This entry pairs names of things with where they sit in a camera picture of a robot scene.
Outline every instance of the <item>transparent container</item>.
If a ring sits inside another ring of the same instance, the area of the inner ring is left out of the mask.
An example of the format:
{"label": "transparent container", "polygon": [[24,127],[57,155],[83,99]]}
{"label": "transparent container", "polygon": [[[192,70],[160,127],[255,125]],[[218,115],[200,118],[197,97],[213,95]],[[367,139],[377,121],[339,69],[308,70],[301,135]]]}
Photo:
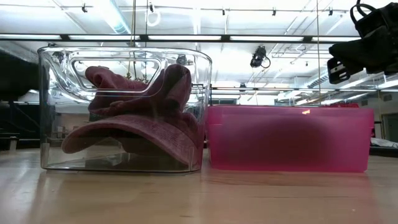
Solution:
{"label": "transparent container", "polygon": [[201,168],[211,59],[183,49],[39,49],[44,169]]}

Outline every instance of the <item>cap brim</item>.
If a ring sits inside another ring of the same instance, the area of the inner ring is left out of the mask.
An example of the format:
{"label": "cap brim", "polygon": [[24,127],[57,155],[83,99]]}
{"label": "cap brim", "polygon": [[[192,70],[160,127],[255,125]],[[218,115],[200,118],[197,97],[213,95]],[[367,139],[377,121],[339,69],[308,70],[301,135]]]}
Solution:
{"label": "cap brim", "polygon": [[63,140],[62,150],[69,154],[82,151],[102,140],[103,133],[102,136],[97,133],[104,129],[109,132],[112,129],[121,130],[141,136],[187,165],[197,151],[192,140],[175,126],[155,118],[132,114],[102,119],[72,131]]}

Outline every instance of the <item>translucent pink container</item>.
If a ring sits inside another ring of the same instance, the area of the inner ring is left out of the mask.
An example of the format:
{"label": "translucent pink container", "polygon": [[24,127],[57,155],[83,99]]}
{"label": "translucent pink container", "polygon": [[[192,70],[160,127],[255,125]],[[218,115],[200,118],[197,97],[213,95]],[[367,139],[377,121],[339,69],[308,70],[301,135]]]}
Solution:
{"label": "translucent pink container", "polygon": [[211,166],[224,170],[364,172],[373,110],[212,106]]}

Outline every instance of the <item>maroon fabric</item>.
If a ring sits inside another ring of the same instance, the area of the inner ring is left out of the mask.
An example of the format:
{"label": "maroon fabric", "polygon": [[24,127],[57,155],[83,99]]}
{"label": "maroon fabric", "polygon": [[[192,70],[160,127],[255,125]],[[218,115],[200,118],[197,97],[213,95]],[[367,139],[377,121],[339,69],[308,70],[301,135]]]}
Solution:
{"label": "maroon fabric", "polygon": [[[87,68],[86,77],[98,89],[147,88],[145,83],[128,80],[103,67]],[[196,118],[182,112],[190,92],[189,70],[170,65],[142,93],[97,93],[88,109],[90,113],[108,118],[74,130],[63,141],[62,149],[74,153],[111,137],[121,142],[127,152],[143,155],[166,152],[188,164],[190,158],[198,157],[196,151],[203,144],[203,140],[198,140]]]}

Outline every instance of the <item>table surface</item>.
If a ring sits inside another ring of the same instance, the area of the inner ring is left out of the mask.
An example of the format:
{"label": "table surface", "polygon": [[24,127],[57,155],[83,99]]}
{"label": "table surface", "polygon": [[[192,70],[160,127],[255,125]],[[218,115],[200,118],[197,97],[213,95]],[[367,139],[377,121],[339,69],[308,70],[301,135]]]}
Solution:
{"label": "table surface", "polygon": [[0,223],[398,223],[398,159],[365,174],[179,175],[46,171],[39,151],[0,154]]}

